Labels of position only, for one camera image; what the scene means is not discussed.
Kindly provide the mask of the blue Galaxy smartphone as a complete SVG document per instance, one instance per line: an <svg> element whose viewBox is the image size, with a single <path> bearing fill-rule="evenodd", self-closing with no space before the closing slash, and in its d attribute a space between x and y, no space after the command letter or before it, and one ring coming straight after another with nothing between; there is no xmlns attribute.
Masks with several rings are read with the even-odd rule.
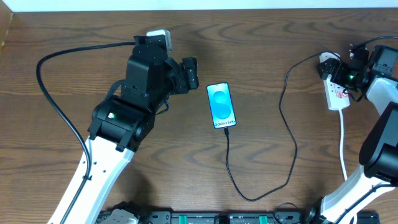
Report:
<svg viewBox="0 0 398 224"><path fill-rule="evenodd" d="M210 105L213 127L228 128L236 125L236 115L229 85L226 82L208 85L206 87Z"/></svg>

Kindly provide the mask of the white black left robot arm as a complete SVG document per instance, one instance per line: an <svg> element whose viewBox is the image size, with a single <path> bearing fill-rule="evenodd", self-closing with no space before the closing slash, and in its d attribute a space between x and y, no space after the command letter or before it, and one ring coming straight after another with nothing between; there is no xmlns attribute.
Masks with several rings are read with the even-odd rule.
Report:
<svg viewBox="0 0 398 224"><path fill-rule="evenodd" d="M170 33L155 30L136 36L126 77L113 83L95 107L83 155L50 223L94 223L115 183L140 143L154 127L170 95L199 86L197 60L169 57Z"/></svg>

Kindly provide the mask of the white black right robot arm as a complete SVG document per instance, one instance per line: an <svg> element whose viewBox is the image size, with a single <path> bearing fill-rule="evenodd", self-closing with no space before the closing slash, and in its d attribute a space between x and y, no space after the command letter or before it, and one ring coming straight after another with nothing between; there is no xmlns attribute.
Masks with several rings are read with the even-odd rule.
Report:
<svg viewBox="0 0 398 224"><path fill-rule="evenodd" d="M319 199L304 223L349 223L378 196L397 188L397 79L393 68L397 49L365 44L350 50L344 63L332 52L320 54L320 78L348 90L359 91L379 113L379 119L364 140L359 166L334 192Z"/></svg>

